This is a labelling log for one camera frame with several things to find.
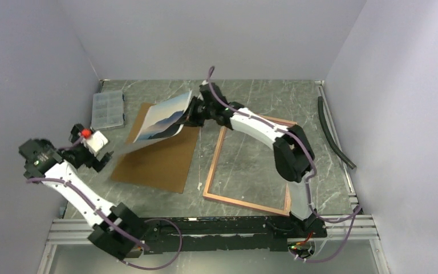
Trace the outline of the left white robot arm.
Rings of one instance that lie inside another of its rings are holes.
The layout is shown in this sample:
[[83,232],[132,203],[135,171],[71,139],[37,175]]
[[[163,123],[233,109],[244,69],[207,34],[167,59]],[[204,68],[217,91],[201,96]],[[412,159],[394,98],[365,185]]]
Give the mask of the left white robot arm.
[[90,189],[49,140],[29,139],[19,146],[19,154],[29,183],[57,191],[83,215],[92,229],[87,239],[94,246],[119,260],[137,247],[150,249],[141,240],[145,222],[124,203],[113,204]]

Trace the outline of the brown frame backing board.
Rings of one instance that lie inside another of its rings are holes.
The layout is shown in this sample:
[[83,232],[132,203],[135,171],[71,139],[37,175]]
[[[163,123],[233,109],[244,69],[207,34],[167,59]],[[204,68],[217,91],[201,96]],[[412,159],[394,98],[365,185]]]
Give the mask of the brown frame backing board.
[[176,136],[119,156],[110,179],[183,193],[200,129],[184,127]]

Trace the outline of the landscape photo print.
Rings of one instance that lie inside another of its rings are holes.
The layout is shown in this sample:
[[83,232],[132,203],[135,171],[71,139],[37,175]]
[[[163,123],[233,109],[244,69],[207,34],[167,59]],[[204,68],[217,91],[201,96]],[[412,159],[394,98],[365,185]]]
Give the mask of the landscape photo print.
[[189,90],[151,106],[133,144],[144,147],[177,135],[183,128],[180,119],[186,114],[191,99],[192,91]]

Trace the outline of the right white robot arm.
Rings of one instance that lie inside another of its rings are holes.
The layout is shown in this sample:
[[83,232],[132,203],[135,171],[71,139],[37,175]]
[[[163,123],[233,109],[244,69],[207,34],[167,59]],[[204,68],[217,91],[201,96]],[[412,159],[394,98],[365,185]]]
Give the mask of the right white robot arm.
[[194,96],[179,124],[202,127],[206,120],[238,131],[261,142],[273,152],[277,173],[288,181],[291,230],[299,237],[313,229],[316,213],[307,181],[315,174],[314,153],[302,127],[285,126],[257,115],[243,104],[228,102],[213,82],[203,81],[200,96]]

